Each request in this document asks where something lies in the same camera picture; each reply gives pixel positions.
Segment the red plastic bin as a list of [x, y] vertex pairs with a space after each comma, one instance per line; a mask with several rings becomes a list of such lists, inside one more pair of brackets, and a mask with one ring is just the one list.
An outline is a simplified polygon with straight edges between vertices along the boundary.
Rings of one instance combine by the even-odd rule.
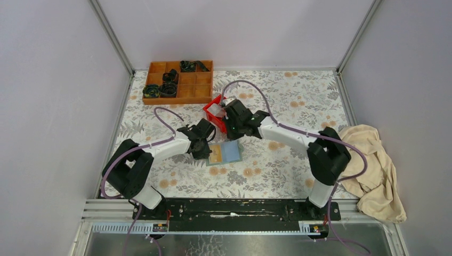
[[218, 95], [210, 103], [203, 107], [207, 120], [213, 123], [222, 133], [226, 133], [227, 129], [222, 118], [225, 116], [225, 111], [220, 106], [221, 95]]

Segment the orange credit card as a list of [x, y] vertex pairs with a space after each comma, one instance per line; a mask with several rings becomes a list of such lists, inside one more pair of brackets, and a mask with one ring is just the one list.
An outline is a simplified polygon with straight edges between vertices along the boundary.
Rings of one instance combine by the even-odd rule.
[[220, 144], [209, 145], [211, 153], [209, 155], [209, 162], [211, 164], [218, 164], [222, 162], [222, 148]]

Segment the stack of credit cards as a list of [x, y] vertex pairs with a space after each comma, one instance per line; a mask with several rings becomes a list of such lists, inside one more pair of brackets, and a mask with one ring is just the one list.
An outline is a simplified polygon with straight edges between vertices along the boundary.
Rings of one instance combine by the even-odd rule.
[[218, 104], [212, 104], [207, 111], [217, 118], [223, 118], [226, 115], [224, 108]]

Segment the green card holder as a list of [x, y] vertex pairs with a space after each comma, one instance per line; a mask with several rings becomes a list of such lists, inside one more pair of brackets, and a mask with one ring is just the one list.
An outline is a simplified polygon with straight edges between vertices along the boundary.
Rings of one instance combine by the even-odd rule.
[[208, 157], [208, 159], [206, 160], [207, 166], [229, 164], [241, 162], [243, 160], [244, 148], [237, 140], [219, 142], [218, 144], [220, 144], [222, 148], [222, 162], [218, 164], [211, 164], [208, 160]]

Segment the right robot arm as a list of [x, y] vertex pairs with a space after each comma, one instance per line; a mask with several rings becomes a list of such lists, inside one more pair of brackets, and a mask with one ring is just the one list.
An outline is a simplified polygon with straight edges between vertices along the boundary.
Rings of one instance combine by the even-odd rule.
[[252, 113], [238, 99], [226, 99], [220, 105], [225, 111], [222, 120], [228, 139], [255, 137], [282, 143], [306, 153], [315, 181], [305, 211], [314, 220], [324, 216], [335, 183], [351, 160], [337, 132], [327, 127], [317, 133], [309, 133], [299, 127], [280, 124], [274, 121], [269, 112], [258, 110]]

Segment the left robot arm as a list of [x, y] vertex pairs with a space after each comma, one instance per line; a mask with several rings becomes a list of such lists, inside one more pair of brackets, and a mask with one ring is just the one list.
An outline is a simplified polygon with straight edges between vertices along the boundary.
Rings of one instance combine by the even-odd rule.
[[101, 194], [104, 198], [123, 197], [145, 207], [152, 219], [165, 214], [163, 195], [147, 184], [152, 165], [176, 155], [190, 154], [195, 160], [208, 159], [208, 142], [215, 126], [206, 119], [196, 125], [174, 130], [170, 137], [140, 145], [124, 140], [102, 171]]

